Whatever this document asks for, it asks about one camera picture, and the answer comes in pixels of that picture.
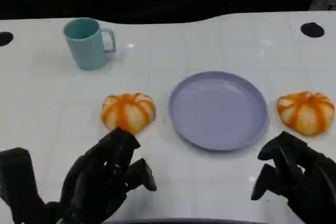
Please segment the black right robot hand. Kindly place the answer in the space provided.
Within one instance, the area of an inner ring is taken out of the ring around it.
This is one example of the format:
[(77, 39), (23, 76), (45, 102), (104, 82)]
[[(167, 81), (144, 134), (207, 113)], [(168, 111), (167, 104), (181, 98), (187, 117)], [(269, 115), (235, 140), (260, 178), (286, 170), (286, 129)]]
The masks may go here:
[(266, 191), (287, 198), (290, 209), (304, 223), (335, 223), (335, 162), (296, 136), (283, 131), (258, 154), (264, 164), (252, 200)]

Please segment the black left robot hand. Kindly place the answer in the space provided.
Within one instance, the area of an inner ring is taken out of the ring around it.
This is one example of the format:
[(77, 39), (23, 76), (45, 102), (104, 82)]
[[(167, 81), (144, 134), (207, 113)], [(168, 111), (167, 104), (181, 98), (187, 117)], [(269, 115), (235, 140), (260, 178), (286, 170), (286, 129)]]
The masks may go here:
[(62, 186), (63, 223), (103, 223), (121, 207), (129, 191), (140, 186), (156, 191), (147, 162), (143, 158), (131, 162), (140, 146), (132, 133), (118, 127), (81, 155)]

